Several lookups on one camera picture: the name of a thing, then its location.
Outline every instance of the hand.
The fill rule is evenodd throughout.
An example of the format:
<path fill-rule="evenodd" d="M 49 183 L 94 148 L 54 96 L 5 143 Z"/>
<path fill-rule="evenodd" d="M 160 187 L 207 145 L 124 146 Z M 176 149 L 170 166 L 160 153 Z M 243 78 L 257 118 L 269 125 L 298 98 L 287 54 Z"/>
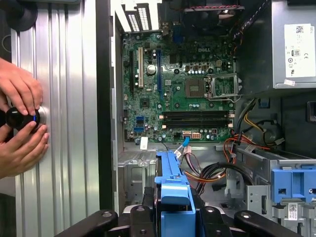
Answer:
<path fill-rule="evenodd" d="M 15 176 L 31 169 L 48 149 L 47 127 L 42 125 L 28 140 L 36 123 L 28 123 L 9 142 L 4 140 L 11 128 L 7 125 L 0 127 L 0 179 Z"/>
<path fill-rule="evenodd" d="M 35 115 L 42 102 L 42 87 L 32 74 L 0 59 L 0 110 L 10 107 L 6 96 L 23 115 Z"/>

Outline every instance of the dell logo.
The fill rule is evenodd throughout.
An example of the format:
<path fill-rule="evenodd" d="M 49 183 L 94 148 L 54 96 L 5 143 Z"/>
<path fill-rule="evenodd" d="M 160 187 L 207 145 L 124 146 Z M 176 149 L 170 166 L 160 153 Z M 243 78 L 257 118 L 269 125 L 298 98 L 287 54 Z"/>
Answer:
<path fill-rule="evenodd" d="M 211 50 L 209 48 L 199 48 L 198 49 L 198 52 L 201 53 L 201 52 L 210 52 Z"/>

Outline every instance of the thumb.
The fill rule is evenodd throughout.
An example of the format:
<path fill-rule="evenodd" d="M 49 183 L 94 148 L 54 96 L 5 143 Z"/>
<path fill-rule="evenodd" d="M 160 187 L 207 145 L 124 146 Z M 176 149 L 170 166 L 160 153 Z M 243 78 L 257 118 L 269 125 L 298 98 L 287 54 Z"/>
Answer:
<path fill-rule="evenodd" d="M 0 127 L 0 143 L 5 141 L 11 130 L 12 128 L 6 124 Z"/>
<path fill-rule="evenodd" d="M 6 95 L 0 91 L 0 110 L 7 112 L 10 109 Z"/>

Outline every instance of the knob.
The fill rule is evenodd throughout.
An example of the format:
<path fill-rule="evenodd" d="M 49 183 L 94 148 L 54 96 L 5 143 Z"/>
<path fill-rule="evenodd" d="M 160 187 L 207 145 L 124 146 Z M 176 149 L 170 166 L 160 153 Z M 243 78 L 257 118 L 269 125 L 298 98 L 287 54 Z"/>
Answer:
<path fill-rule="evenodd" d="M 33 131 L 39 128 L 41 125 L 46 123 L 46 114 L 43 107 L 40 107 L 39 110 L 35 110 L 35 115 L 23 115 L 21 114 L 16 107 L 10 108 L 5 113 L 5 122 L 12 128 L 21 130 L 29 122 L 35 121 L 36 126 Z"/>

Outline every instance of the motherboard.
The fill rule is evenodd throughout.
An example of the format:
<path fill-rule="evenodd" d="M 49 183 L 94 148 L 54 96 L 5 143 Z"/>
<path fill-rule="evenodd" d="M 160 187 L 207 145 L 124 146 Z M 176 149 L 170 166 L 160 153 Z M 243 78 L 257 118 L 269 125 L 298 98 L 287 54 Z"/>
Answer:
<path fill-rule="evenodd" d="M 123 35 L 126 142 L 219 142 L 231 136 L 238 80 L 228 37 Z"/>

